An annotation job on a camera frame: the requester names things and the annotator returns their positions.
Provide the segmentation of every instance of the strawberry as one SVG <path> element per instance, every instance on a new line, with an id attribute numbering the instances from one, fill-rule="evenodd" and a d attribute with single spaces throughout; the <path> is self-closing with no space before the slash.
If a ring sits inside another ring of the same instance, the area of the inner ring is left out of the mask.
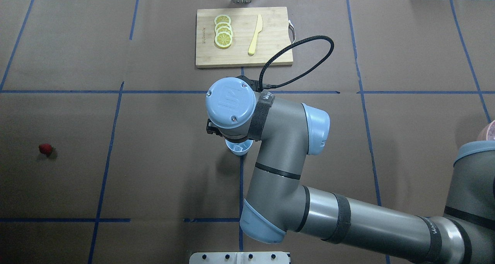
<path id="1" fill-rule="evenodd" d="M 51 153 L 53 152 L 53 147 L 48 143 L 41 144 L 38 146 L 38 148 L 39 148 L 39 152 L 45 154 L 47 157 L 50 156 Z"/>

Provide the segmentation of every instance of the cutting board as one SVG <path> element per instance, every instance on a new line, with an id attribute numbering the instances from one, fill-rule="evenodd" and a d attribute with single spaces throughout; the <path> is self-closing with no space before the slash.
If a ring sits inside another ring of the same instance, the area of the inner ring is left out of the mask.
<path id="1" fill-rule="evenodd" d="M 258 14 L 263 18 L 263 30 L 253 56 L 248 55 Z M 232 45 L 221 49 L 215 45 L 215 17 L 228 15 L 232 19 Z M 196 19 L 196 67 L 226 68 L 263 66 L 272 56 L 290 45 L 286 7 L 198 10 Z M 292 65 L 292 50 L 272 65 Z"/>

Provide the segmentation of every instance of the black wire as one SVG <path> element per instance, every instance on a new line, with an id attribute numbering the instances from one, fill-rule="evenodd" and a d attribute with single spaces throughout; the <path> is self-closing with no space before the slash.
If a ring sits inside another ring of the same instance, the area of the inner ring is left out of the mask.
<path id="1" fill-rule="evenodd" d="M 317 40 L 317 39 L 323 39 L 323 40 L 326 40 L 327 42 L 330 43 L 330 50 L 328 51 L 328 53 L 323 57 L 323 59 L 321 59 L 318 63 L 316 63 L 316 65 L 314 65 L 312 68 L 310 68 L 309 70 L 307 70 L 306 72 L 304 72 L 303 74 L 299 75 L 298 77 L 294 78 L 294 79 L 291 79 L 287 82 L 284 82 L 282 84 L 278 84 L 278 85 L 271 85 L 271 84 L 263 84 L 263 75 L 265 74 L 265 71 L 267 70 L 267 68 L 271 65 L 271 63 L 273 63 L 274 60 L 276 60 L 278 57 L 280 57 L 282 54 L 284 54 L 285 52 L 289 51 L 290 49 L 293 49 L 294 47 L 298 46 L 298 45 L 301 45 L 301 44 L 304 44 L 306 42 L 310 42 L 310 41 L 313 41 L 313 40 Z M 296 80 L 298 80 L 299 78 L 309 74 L 310 72 L 312 72 L 315 68 L 317 68 L 319 65 L 321 65 L 331 54 L 332 52 L 334 51 L 334 41 L 327 37 L 327 36 L 324 36 L 324 35 L 315 35 L 315 36 L 312 36 L 312 37 L 309 37 L 309 38 L 305 38 L 305 39 L 302 39 L 302 40 L 299 40 L 295 43 L 292 43 L 290 44 L 289 46 L 287 46 L 286 48 L 280 50 L 277 54 L 275 54 L 270 60 L 267 61 L 267 63 L 265 63 L 265 65 L 263 66 L 263 68 L 261 69 L 261 72 L 259 74 L 259 80 L 258 80 L 258 89 L 257 89 L 257 92 L 260 92 L 263 91 L 263 89 L 274 89 L 274 88 L 280 88 L 282 86 L 285 86 L 287 84 L 290 84 Z"/>

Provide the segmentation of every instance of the light blue cap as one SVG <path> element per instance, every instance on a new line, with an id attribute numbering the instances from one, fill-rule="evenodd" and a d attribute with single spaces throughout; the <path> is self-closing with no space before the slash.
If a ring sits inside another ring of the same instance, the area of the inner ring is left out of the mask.
<path id="1" fill-rule="evenodd" d="M 330 117 L 327 112 L 302 104 L 308 124 L 308 155 L 317 155 L 323 151 L 330 131 Z"/>
<path id="2" fill-rule="evenodd" d="M 258 213 L 244 199 L 240 226 L 247 236 L 263 243 L 281 243 L 286 232 Z"/>
<path id="3" fill-rule="evenodd" d="M 251 145 L 253 145 L 253 140 L 248 139 L 241 143 L 232 143 L 225 139 L 225 144 L 227 144 L 227 147 L 235 155 L 246 155 L 249 151 L 249 148 L 251 148 Z"/>
<path id="4" fill-rule="evenodd" d="M 461 146 L 459 149 L 459 153 L 457 155 L 456 161 L 454 162 L 454 165 L 456 165 L 456 162 L 460 160 L 461 158 L 474 154 L 474 153 L 481 153 L 485 151 L 493 151 L 495 150 L 495 141 L 493 140 L 485 140 L 485 141 L 475 141 L 475 142 L 469 142 Z"/>
<path id="5" fill-rule="evenodd" d="M 244 125 L 253 115 L 254 92 L 244 81 L 225 77 L 207 91 L 208 117 L 219 128 L 234 129 Z"/>

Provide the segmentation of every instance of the yellow knife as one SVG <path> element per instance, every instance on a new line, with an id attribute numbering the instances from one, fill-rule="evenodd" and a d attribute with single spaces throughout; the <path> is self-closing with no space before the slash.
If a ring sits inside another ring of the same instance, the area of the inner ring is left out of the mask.
<path id="1" fill-rule="evenodd" d="M 249 45 L 249 49 L 247 50 L 247 53 L 249 55 L 254 55 L 256 52 L 256 42 L 258 42 L 258 34 L 261 32 L 263 29 L 263 19 L 261 18 L 261 15 L 258 15 L 258 20 L 256 21 L 256 28 L 254 28 L 254 35 L 253 39 L 251 40 L 251 44 Z"/>

